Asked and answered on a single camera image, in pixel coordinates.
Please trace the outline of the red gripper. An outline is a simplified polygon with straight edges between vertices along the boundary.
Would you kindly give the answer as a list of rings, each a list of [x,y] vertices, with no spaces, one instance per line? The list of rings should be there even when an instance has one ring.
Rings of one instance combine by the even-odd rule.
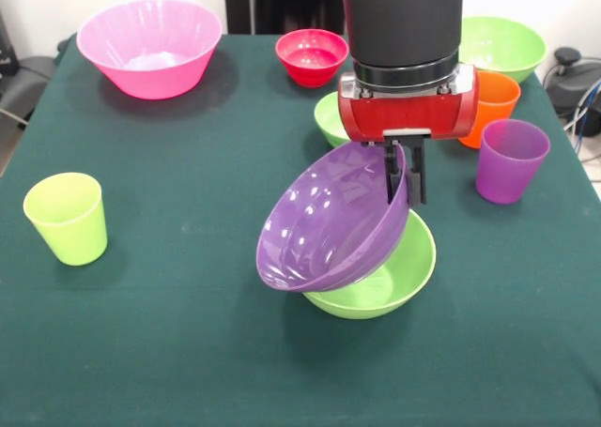
[[[418,91],[382,93],[360,84],[345,72],[338,85],[338,110],[348,138],[360,143],[383,143],[405,137],[410,154],[408,203],[426,203],[424,136],[457,139],[470,134],[478,106],[479,77],[475,66],[460,64],[449,81]],[[384,145],[388,202],[393,201],[404,172],[402,146]]]

